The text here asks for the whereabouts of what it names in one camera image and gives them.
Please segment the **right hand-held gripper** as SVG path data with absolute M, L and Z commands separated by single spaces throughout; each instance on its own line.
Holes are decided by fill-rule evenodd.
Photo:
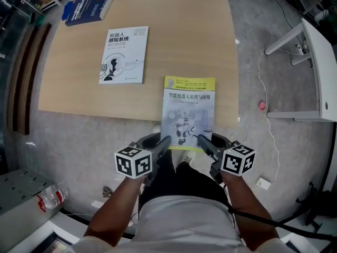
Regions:
M 240 177 L 253 167 L 256 151 L 238 141 L 231 142 L 222 135 L 212 133 L 212 142 L 199 134 L 197 143 L 208 156 L 213 158 L 210 175 L 217 183 L 223 183 L 221 171 Z

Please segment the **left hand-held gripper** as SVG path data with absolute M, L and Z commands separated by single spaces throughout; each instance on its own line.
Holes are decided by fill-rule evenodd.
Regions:
M 145 178 L 144 184 L 150 186 L 158 172 L 157 161 L 165 155 L 171 145 L 171 137 L 161 140 L 160 133 L 152 133 L 140 138 L 136 143 L 114 152 L 116 172 L 136 180 Z

